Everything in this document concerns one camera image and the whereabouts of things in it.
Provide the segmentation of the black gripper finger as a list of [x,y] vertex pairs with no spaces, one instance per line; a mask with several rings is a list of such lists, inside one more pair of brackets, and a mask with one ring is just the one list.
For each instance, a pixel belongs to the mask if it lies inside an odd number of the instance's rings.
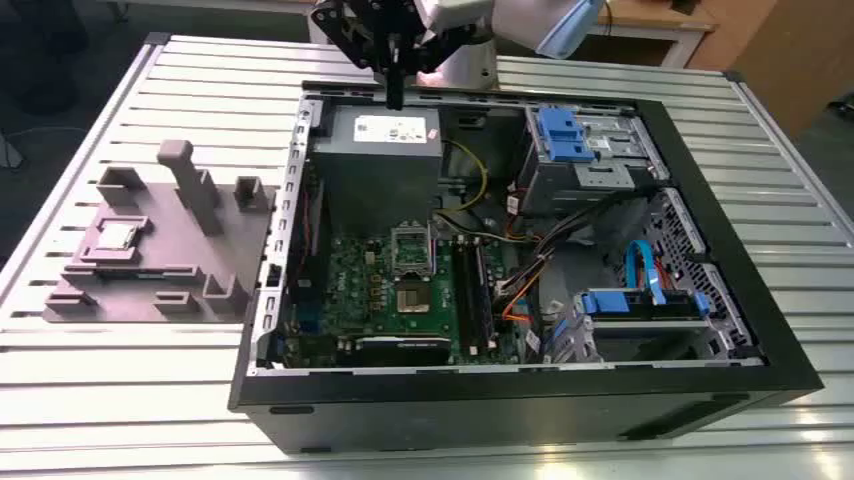
[[331,43],[341,49],[351,63],[359,69],[371,69],[378,82],[386,88],[386,106],[390,110],[397,109],[397,65],[393,59],[393,49],[354,47],[349,43],[349,33],[351,10],[346,5],[347,1],[317,1],[310,12],[310,19],[319,27]]
[[411,85],[489,89],[493,87],[493,36],[475,25],[435,34],[423,50],[394,47],[397,65],[397,109],[403,109]]

